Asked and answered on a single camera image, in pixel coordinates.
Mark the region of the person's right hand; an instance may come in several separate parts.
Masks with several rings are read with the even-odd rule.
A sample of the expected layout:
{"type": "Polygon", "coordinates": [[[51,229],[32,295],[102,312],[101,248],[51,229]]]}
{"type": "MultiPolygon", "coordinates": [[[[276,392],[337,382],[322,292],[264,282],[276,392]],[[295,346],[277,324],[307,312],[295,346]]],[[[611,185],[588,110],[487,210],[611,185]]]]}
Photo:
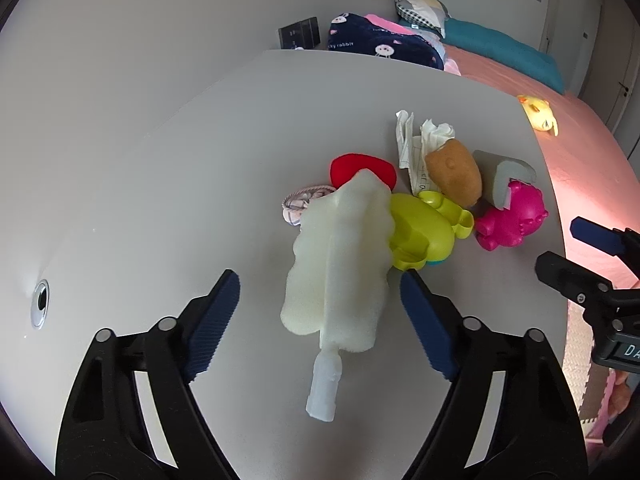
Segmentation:
{"type": "Polygon", "coordinates": [[[631,397],[628,377],[629,373],[624,370],[615,371],[614,386],[608,398],[608,417],[615,417],[626,410],[631,397]]]}

